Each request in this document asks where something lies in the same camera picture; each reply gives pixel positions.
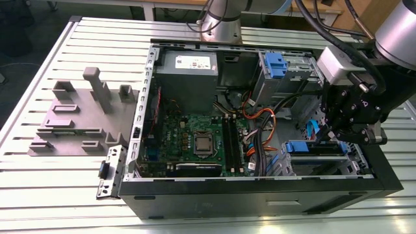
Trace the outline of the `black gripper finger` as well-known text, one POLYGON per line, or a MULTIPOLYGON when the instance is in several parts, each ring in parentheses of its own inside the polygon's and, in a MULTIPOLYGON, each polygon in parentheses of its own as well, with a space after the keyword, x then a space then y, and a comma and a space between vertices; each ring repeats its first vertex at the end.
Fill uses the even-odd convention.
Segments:
POLYGON ((337 129, 340 122, 340 106, 344 102, 344 87, 325 82, 323 86, 321 112, 324 113, 324 126, 320 129, 320 140, 329 140, 328 133, 337 129))
POLYGON ((335 135, 337 140, 344 142, 360 145, 373 144, 373 130, 363 124, 336 129, 335 135))

